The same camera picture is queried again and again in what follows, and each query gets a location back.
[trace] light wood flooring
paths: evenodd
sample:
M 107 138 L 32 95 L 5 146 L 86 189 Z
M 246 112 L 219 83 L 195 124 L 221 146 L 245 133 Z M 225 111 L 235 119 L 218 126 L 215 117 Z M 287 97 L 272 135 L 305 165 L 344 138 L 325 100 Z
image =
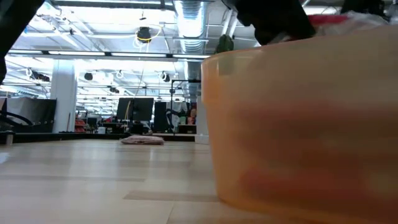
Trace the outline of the light wood flooring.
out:
M 79 140 L 0 147 L 0 223 L 290 223 L 215 194 L 210 148 Z

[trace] ceiling light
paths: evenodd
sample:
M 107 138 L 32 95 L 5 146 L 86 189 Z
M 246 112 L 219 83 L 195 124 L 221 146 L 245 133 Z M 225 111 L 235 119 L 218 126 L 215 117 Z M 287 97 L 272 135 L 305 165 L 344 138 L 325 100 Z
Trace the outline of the ceiling light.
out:
M 140 27 L 139 31 L 137 33 L 137 39 L 143 43 L 143 44 L 148 44 L 149 42 L 151 42 L 152 38 L 151 38 L 151 34 L 149 32 L 149 27 Z
M 194 58 L 194 59 L 206 59 L 211 55 L 189 55 L 189 54 L 175 54 L 174 58 Z
M 163 80 L 164 82 L 169 82 L 170 81 L 170 75 L 165 73 L 164 71 L 159 74 L 159 78 Z
M 166 54 L 143 54 L 143 53 L 112 53 L 116 57 L 167 57 Z
M 105 56 L 104 52 L 67 52 L 67 51 L 49 51 L 52 55 L 87 55 L 87 56 Z
M 49 82 L 50 81 L 50 77 L 43 75 L 39 72 L 36 71 L 31 71 L 32 75 L 30 76 L 31 79 L 33 80 L 42 80 L 43 82 Z
M 85 80 L 92 81 L 93 74 L 90 72 L 85 73 Z
M 9 54 L 42 54 L 40 50 L 9 50 Z

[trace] plastic bin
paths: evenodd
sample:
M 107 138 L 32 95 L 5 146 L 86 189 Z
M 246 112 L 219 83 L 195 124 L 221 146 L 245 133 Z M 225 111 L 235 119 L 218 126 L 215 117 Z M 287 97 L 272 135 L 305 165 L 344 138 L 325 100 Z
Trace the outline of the plastic bin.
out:
M 220 199 L 306 221 L 398 223 L 397 40 L 388 26 L 206 59 Z

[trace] pipe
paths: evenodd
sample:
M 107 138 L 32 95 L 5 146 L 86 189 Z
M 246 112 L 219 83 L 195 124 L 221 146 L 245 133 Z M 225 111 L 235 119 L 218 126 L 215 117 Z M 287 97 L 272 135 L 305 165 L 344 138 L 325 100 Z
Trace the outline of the pipe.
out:
M 206 16 L 208 2 L 174 1 L 177 12 L 177 24 L 180 37 L 203 38 L 206 34 Z M 183 40 L 180 42 L 185 54 L 203 54 L 205 43 L 201 40 Z M 185 78 L 201 79 L 201 63 L 185 62 Z M 197 85 L 188 85 L 190 95 L 197 95 Z
M 8 91 L 8 92 L 15 92 L 18 94 L 22 95 L 29 95 L 29 96 L 36 96 L 36 97 L 41 97 L 41 98 L 46 98 L 45 95 L 42 93 L 36 92 L 36 90 L 32 90 L 30 88 L 26 88 L 23 86 L 1 86 L 0 87 L 1 91 Z
M 78 34 L 78 35 L 80 35 L 82 38 L 84 38 L 85 40 L 87 40 L 88 42 L 90 42 L 92 45 L 93 45 L 93 47 L 96 49 L 96 50 L 98 50 L 98 51 L 103 51 L 99 46 L 98 46 L 98 44 L 96 44 L 96 43 L 94 43 L 92 40 L 90 40 L 89 38 L 87 38 L 87 36 L 84 34 L 84 33 L 82 33 L 82 31 L 79 29 L 79 28 L 77 28 L 77 26 L 75 26 L 71 21 L 70 21 L 70 17 L 72 17 L 72 18 L 74 18 L 74 20 L 76 20 L 77 21 L 77 23 L 79 24 L 79 25 L 81 25 L 89 34 L 93 34 L 93 32 L 86 26 L 86 25 L 84 25 L 84 23 L 82 23 L 82 21 L 81 20 L 79 20 L 79 18 L 77 18 L 77 16 L 73 13 L 73 12 L 71 12 L 71 11 L 68 11 L 68 10 L 59 10 L 59 9 L 57 9 L 56 7 L 54 7 L 53 5 L 52 5 L 52 3 L 49 1 L 49 0 L 46 0 L 46 6 L 48 7 L 48 8 L 50 8 L 52 11 L 60 11 L 60 13 L 61 13 L 61 15 L 62 16 L 65 16 L 65 18 L 64 19 L 66 19 L 67 20 L 67 22 L 68 22 L 68 25 Z
M 163 23 L 165 26 L 176 26 L 177 24 L 176 23 L 173 23 L 173 22 L 165 22 L 165 23 Z M 224 25 L 221 25 L 221 24 L 207 24 L 206 25 L 207 27 L 224 27 Z
M 305 7 L 308 3 L 310 3 L 311 0 L 305 0 L 301 6 Z
M 209 37 L 209 28 L 210 28 L 210 13 L 207 13 L 207 25 L 206 25 L 206 38 Z
M 232 9 L 228 11 L 228 15 L 226 16 L 226 19 L 224 21 L 223 31 L 221 32 L 221 35 L 225 35 L 228 31 L 229 22 L 231 22 L 233 12 L 234 11 Z
M 14 65 L 17 65 L 17 66 L 21 67 L 22 69 L 25 69 L 25 67 L 23 67 L 22 65 L 19 65 L 19 64 L 17 64 L 17 63 L 10 62 L 10 61 L 8 61 L 8 60 L 7 60 L 6 62 L 7 62 L 7 63 L 13 63 Z M 8 72 L 16 72 L 16 73 L 21 74 L 23 77 L 27 77 L 26 73 L 24 73 L 24 72 L 22 72 L 22 71 L 18 71 L 18 70 L 15 69 L 14 67 L 12 67 L 12 68 L 10 68 L 10 66 L 7 66 L 7 67 L 8 67 Z M 37 85 L 37 82 L 34 82 L 34 81 L 30 80 L 29 78 L 28 78 L 28 79 L 25 79 L 25 78 L 18 77 L 18 76 L 16 76 L 16 75 L 11 75 L 11 74 L 8 74 L 8 73 L 7 73 L 7 75 L 9 75 L 9 76 L 11 76 L 11 77 L 14 77 L 14 78 L 18 78 L 18 79 L 20 79 L 20 80 L 24 80 L 24 81 L 26 81 L 26 82 L 30 82 L 30 83 L 34 84 L 35 86 Z
M 163 30 L 163 29 L 162 29 L 162 34 L 163 34 L 163 37 L 162 37 L 162 38 L 164 38 L 164 42 L 166 43 L 167 51 L 169 51 L 169 53 L 171 54 L 172 51 L 171 51 L 171 49 L 170 49 L 169 43 L 167 42 L 166 34 L 164 33 L 164 30 Z
M 141 82 L 142 82 L 143 84 L 145 84 L 145 86 L 147 86 L 147 85 L 148 85 L 148 83 L 146 83 L 146 82 L 142 81 L 142 76 L 143 76 L 143 75 L 144 75 L 143 73 L 142 73 L 142 74 L 140 74 L 140 75 L 134 74 L 134 76 L 135 76 L 136 78 L 138 78 L 138 80 L 141 80 Z
M 135 33 L 130 33 L 130 34 L 117 34 L 117 33 L 97 33 L 90 35 L 86 32 L 82 32 L 84 35 L 90 38 L 99 38 L 99 39 L 128 39 L 128 38 L 133 38 L 136 36 Z M 70 35 L 69 32 L 61 32 L 62 35 Z M 21 34 L 24 37 L 54 37 L 58 36 L 58 34 L 54 34 L 53 32 L 45 32 L 45 31 L 40 31 L 40 32 L 32 32 L 28 31 L 28 33 L 22 33 Z M 172 35 L 163 35 L 163 36 L 158 36 L 157 38 L 167 38 L 167 39 L 174 39 L 177 38 L 179 40 L 185 40 L 184 37 L 174 37 Z M 187 40 L 200 40 L 200 41 L 208 41 L 208 40 L 218 40 L 220 37 L 218 36 L 209 36 L 207 38 L 187 38 Z M 249 38 L 249 37 L 235 37 L 236 40 L 249 40 L 249 41 L 257 41 L 255 38 Z
M 23 85 L 23 86 L 37 86 L 37 83 L 35 83 L 35 82 L 31 81 L 31 80 L 26 80 L 25 78 L 21 78 L 21 77 L 18 77 L 16 75 L 11 75 L 9 73 L 7 73 L 7 76 L 10 76 L 12 78 L 17 78 L 17 79 L 20 79 L 20 80 L 24 80 L 25 82 L 30 82 L 31 83 L 31 85 Z
M 3 83 L 4 86 L 47 86 L 51 87 L 51 84 L 45 83 Z M 109 88 L 109 87 L 119 87 L 119 88 L 141 88 L 144 89 L 142 86 L 139 86 L 138 83 L 134 83 L 132 85 L 78 85 L 79 88 Z M 147 89 L 150 90 L 169 90 L 169 86 L 147 86 Z
M 77 96 L 80 96 L 78 98 L 78 100 L 83 100 L 84 98 L 87 98 L 87 100 L 89 100 L 90 97 L 92 97 L 92 98 L 97 98 L 97 97 L 111 97 L 111 98 L 126 97 L 126 95 L 102 95 L 102 94 L 77 94 Z M 146 98 L 152 98 L 154 96 L 159 96 L 159 95 L 147 95 Z M 160 96 L 169 97 L 170 94 L 160 94 Z M 183 95 L 182 94 L 177 94 L 177 95 L 174 95 L 174 96 L 182 97 Z
M 230 37 L 232 37 L 234 35 L 237 24 L 238 24 L 238 15 L 235 14 L 233 22 L 232 22 L 232 26 L 231 26 L 231 28 L 229 30 L 229 34 L 228 34 Z
M 72 44 L 73 46 L 77 47 L 79 50 L 82 50 L 82 47 L 80 47 L 74 40 L 72 40 L 69 36 L 63 35 L 63 32 L 59 30 L 59 23 L 52 17 L 50 16 L 36 16 L 39 21 L 42 21 L 44 24 L 47 24 L 48 26 L 51 27 L 51 29 L 58 34 L 62 39 L 66 40 L 69 44 Z

